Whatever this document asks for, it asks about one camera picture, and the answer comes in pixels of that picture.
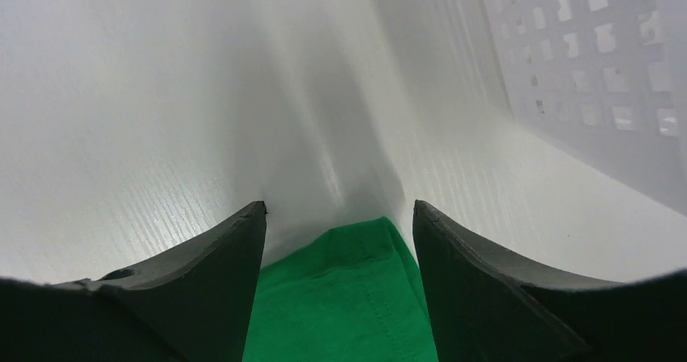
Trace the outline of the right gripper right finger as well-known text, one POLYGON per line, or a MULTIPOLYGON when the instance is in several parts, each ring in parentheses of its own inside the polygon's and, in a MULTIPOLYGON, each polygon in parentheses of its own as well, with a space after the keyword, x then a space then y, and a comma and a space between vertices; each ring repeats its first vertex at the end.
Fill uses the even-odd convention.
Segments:
POLYGON ((531 260, 416 201, 412 235, 441 361, 683 361, 686 273, 631 283, 531 260))

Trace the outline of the green t-shirt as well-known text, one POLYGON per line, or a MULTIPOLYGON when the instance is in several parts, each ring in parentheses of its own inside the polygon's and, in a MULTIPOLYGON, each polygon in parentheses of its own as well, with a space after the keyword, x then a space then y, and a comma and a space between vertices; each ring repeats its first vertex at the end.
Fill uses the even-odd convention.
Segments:
POLYGON ((333 228, 262 268, 246 361, 435 361, 420 270, 388 218, 333 228))

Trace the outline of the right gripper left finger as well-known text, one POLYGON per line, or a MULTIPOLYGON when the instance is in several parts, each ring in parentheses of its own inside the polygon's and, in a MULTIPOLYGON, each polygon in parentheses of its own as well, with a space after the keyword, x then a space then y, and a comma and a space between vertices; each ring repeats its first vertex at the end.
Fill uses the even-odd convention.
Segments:
POLYGON ((97 279, 1 281, 4 361, 239 361, 267 230, 264 202, 97 279))

